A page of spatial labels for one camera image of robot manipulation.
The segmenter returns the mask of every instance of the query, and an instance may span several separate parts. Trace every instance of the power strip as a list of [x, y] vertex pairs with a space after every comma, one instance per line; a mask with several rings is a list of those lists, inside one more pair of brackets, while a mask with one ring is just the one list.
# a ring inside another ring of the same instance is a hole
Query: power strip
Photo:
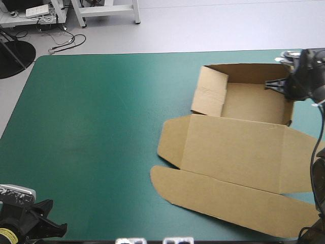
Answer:
[[33, 18], [36, 16], [45, 15], [49, 13], [50, 13], [49, 6], [48, 4], [45, 4], [34, 8], [26, 9], [26, 18]]

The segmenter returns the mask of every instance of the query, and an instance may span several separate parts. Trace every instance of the black cable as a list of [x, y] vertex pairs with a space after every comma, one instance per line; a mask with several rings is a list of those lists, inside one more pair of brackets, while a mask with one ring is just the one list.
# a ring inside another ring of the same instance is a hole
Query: black cable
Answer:
[[[67, 47], [67, 48], [64, 48], [64, 49], [60, 49], [60, 50], [54, 51], [53, 53], [61, 52], [61, 51], [65, 51], [65, 50], [68, 50], [68, 49], [72, 49], [72, 48], [78, 47], [78, 46], [84, 44], [85, 41], [87, 40], [87, 38], [86, 38], [86, 36], [85, 36], [84, 34], [76, 34], [76, 35], [74, 35], [74, 37], [77, 37], [77, 36], [83, 36], [85, 39], [84, 39], [81, 43], [79, 43], [79, 44], [77, 44], [77, 45], [75, 45], [75, 46]], [[68, 43], [68, 44], [65, 44], [65, 45], [62, 45], [62, 46], [58, 46], [58, 47], [55, 47], [55, 48], [59, 48], [59, 47], [63, 47], [63, 46], [67, 46], [67, 45], [71, 45], [72, 43], [75, 43], [75, 42], [73, 41], [73, 42], [71, 42], [71, 43]]]
[[[26, 33], [25, 33], [25, 35], [19, 37], [18, 35], [19, 35], [20, 33], [22, 33], [22, 32], [26, 32]], [[19, 31], [19, 32], [15, 35], [15, 37], [16, 37], [16, 38], [24, 38], [24, 37], [26, 37], [27, 35], [28, 35], [28, 30], [24, 29], [24, 30]]]
[[[321, 207], [321, 204], [320, 204], [320, 200], [318, 199], [318, 196], [316, 194], [316, 190], [315, 190], [315, 182], [314, 182], [314, 173], [313, 173], [313, 165], [314, 165], [314, 160], [315, 160], [315, 155], [316, 155], [316, 151], [318, 149], [318, 146], [320, 144], [320, 141], [322, 139], [322, 136], [323, 136], [323, 132], [324, 132], [324, 121], [325, 121], [325, 114], [324, 114], [324, 109], [323, 109], [323, 106], [322, 105], [319, 105], [318, 106], [319, 108], [319, 111], [320, 111], [320, 114], [321, 114], [321, 129], [320, 129], [320, 133], [319, 133], [319, 137], [317, 139], [317, 142], [315, 144], [315, 147], [313, 149], [313, 152], [311, 154], [311, 158], [310, 158], [310, 181], [311, 181], [311, 189], [312, 189], [312, 192], [313, 192], [313, 195], [314, 195], [314, 200], [315, 200], [315, 203], [316, 203], [316, 206], [318, 207], [320, 213], [321, 213], [321, 218], [325, 218], [325, 214], [324, 214], [324, 211]], [[314, 228], [314, 227], [304, 227], [300, 230], [299, 232], [299, 235], [298, 235], [298, 240], [301, 239], [302, 237], [302, 234], [305, 230], [314, 230], [320, 234], [323, 234], [325, 235], [325, 232], [324, 231], [321, 231], [317, 228]]]
[[325, 218], [325, 214], [324, 214], [324, 211], [321, 207], [321, 204], [320, 204], [320, 200], [318, 199], [318, 196], [316, 194], [316, 190], [315, 190], [315, 182], [314, 182], [314, 174], [313, 174], [313, 165], [314, 165], [314, 160], [315, 160], [315, 154], [316, 154], [316, 151], [318, 149], [318, 146], [320, 144], [320, 141], [322, 139], [322, 136], [323, 136], [323, 132], [324, 132], [324, 109], [323, 109], [323, 106], [322, 105], [319, 105], [318, 106], [319, 108], [319, 111], [320, 111], [320, 114], [321, 114], [321, 129], [320, 129], [320, 134], [319, 134], [319, 137], [318, 137], [318, 140], [315, 144], [315, 147], [314, 147], [314, 150], [313, 150], [313, 153], [311, 155], [311, 159], [310, 159], [310, 181], [311, 181], [311, 189], [313, 191], [313, 195], [314, 195], [314, 199], [315, 199], [315, 202], [316, 202], [316, 205], [317, 207], [319, 208], [319, 211], [321, 213], [321, 217], [322, 218]]
[[315, 231], [315, 232], [317, 232], [317, 233], [319, 233], [319, 234], [325, 235], [325, 232], [324, 232], [324, 231], [319, 230], [319, 229], [317, 229], [317, 228], [314, 228], [314, 227], [304, 227], [304, 228], [302, 228], [302, 229], [300, 230], [300, 232], [299, 232], [298, 240], [301, 239], [301, 237], [303, 236], [303, 232], [304, 232], [305, 230], [313, 230], [313, 231]]

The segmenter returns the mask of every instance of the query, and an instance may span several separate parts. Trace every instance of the tabletop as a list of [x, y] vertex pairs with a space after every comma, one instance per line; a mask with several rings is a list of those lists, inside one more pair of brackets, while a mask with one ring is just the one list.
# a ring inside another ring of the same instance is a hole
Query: tabletop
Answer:
[[[200, 66], [274, 63], [281, 50], [63, 55], [39, 58], [0, 140], [2, 184], [53, 199], [63, 240], [267, 236], [171, 205], [150, 182], [164, 121], [190, 114]], [[317, 136], [320, 116], [297, 102], [293, 128]], [[310, 193], [291, 196], [312, 202]]]

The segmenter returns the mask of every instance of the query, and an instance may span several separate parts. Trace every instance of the black stand base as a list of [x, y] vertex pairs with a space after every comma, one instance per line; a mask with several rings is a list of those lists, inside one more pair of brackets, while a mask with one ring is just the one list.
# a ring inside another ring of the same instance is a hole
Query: black stand base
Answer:
[[[32, 44], [24, 41], [10, 41], [5, 45], [17, 56], [27, 68], [35, 59], [36, 51]], [[0, 45], [0, 79], [14, 76], [25, 68], [17, 62], [6, 48]]]

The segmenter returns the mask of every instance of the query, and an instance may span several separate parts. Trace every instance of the cardboard flap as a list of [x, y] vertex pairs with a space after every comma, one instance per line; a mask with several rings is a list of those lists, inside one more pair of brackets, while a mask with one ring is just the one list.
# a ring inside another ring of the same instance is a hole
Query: cardboard flap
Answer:
[[281, 64], [219, 64], [208, 68], [229, 75], [228, 82], [264, 84], [267, 80], [276, 80], [288, 76]]
[[315, 143], [283, 125], [192, 114], [165, 122], [158, 154], [186, 171], [281, 194], [310, 191]]
[[213, 179], [155, 166], [150, 172], [158, 193], [170, 203], [279, 237], [296, 237], [318, 219], [313, 204]]
[[228, 75], [207, 67], [201, 67], [197, 89], [193, 98], [192, 111], [221, 116], [227, 80]]
[[[311, 192], [309, 167], [315, 144], [314, 137], [286, 128], [282, 147], [280, 192]], [[318, 151], [324, 147], [325, 142], [321, 141]]]
[[166, 121], [162, 128], [158, 155], [180, 168], [190, 115]]

